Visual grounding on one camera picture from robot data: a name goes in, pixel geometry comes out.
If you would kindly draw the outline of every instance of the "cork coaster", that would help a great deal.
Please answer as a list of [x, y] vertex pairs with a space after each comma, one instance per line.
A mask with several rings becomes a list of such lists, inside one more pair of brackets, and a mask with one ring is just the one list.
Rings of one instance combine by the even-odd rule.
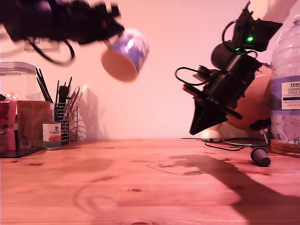
[[277, 154], [300, 158], [300, 145], [271, 140], [271, 150]]

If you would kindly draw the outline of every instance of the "blue patterned paper cup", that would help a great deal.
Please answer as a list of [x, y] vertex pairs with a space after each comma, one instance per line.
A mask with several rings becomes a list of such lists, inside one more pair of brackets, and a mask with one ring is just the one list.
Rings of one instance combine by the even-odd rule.
[[137, 30], [125, 32], [102, 55], [103, 68], [120, 81], [133, 81], [148, 56], [149, 43]]

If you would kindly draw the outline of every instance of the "wall socket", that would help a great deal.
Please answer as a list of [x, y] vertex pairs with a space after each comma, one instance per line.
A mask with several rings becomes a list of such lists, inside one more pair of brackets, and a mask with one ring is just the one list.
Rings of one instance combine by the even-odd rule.
[[[60, 52], [60, 43], [57, 41], [52, 41], [48, 38], [36, 38], [35, 44], [45, 53], [59, 53]], [[34, 48], [29, 44], [28, 41], [25, 41], [24, 50], [28, 53], [35, 53]]]

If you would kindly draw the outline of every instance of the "white base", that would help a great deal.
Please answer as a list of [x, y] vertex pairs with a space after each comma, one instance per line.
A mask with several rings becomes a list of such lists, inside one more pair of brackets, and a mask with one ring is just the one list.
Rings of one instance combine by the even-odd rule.
[[219, 142], [222, 139], [222, 134], [219, 131], [221, 126], [222, 123], [201, 131], [197, 137], [209, 142]]

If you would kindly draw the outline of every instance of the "water bottle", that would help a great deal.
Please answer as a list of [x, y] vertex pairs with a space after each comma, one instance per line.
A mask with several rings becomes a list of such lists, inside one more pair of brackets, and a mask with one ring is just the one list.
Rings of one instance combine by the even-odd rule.
[[280, 142], [300, 144], [300, 14], [273, 53], [271, 130]]

